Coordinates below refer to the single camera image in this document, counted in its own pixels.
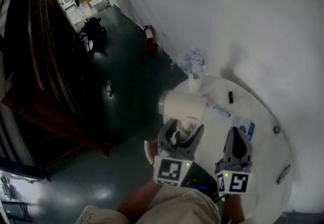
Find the blue pen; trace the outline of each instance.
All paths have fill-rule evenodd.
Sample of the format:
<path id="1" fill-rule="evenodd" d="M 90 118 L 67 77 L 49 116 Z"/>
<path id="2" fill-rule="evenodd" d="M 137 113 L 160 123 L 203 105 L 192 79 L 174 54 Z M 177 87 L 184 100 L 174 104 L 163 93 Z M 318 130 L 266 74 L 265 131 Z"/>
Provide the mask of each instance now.
<path id="1" fill-rule="evenodd" d="M 222 108 L 221 106 L 218 106 L 217 104 L 214 105 L 213 110 L 226 117 L 231 116 L 231 114 L 226 109 Z"/>

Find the dark floor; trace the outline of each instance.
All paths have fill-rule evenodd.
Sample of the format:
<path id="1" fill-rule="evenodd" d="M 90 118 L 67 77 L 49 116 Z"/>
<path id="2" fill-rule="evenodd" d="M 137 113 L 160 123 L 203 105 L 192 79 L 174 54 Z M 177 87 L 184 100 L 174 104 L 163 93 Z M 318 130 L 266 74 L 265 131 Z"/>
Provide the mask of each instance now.
<path id="1" fill-rule="evenodd" d="M 107 36 L 92 61 L 90 107 L 101 133 L 122 144 L 109 158 L 89 151 L 57 164 L 49 170 L 50 183 L 13 181 L 18 199 L 29 203 L 34 223 L 74 223 L 86 205 L 115 209 L 150 179 L 152 168 L 143 142 L 157 138 L 163 124 L 158 99 L 164 90 L 186 79 L 179 69 L 170 69 L 167 55 L 145 52 L 143 32 L 117 7 L 95 16 L 101 17 Z M 112 81 L 112 99 L 106 94 L 108 80 Z"/>

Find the flower vase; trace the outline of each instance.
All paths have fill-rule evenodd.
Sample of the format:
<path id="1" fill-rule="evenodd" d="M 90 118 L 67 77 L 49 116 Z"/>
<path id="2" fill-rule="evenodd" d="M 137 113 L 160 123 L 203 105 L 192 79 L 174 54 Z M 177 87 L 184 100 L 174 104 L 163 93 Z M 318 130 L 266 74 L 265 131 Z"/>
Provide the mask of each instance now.
<path id="1" fill-rule="evenodd" d="M 197 91 L 199 91 L 202 82 L 203 82 L 202 77 L 195 77 L 194 78 L 193 74 L 189 74 L 189 79 L 188 79 L 189 92 L 197 92 Z"/>

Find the person's arm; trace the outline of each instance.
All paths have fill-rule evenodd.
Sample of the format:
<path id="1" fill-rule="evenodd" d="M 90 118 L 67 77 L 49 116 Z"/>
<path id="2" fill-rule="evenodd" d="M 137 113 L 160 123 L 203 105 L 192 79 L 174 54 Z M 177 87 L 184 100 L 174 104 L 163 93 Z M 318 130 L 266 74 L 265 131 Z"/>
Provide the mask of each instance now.
<path id="1" fill-rule="evenodd" d="M 139 219 L 147 210 L 154 197 L 160 191 L 162 185 L 156 184 L 153 179 L 126 198 L 117 211 L 125 215 L 129 220 Z"/>
<path id="2" fill-rule="evenodd" d="M 240 195 L 231 195 L 225 198 L 222 214 L 222 224 L 239 224 L 245 220 Z"/>

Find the fire extinguisher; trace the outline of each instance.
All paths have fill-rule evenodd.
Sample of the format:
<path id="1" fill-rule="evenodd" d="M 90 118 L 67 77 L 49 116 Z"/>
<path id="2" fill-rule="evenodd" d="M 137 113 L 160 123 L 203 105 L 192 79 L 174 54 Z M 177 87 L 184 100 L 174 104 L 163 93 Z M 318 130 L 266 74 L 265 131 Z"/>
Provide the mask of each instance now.
<path id="1" fill-rule="evenodd" d="M 156 43 L 153 38 L 153 28 L 151 25 L 143 27 L 145 32 L 146 51 L 149 54 L 156 53 Z"/>

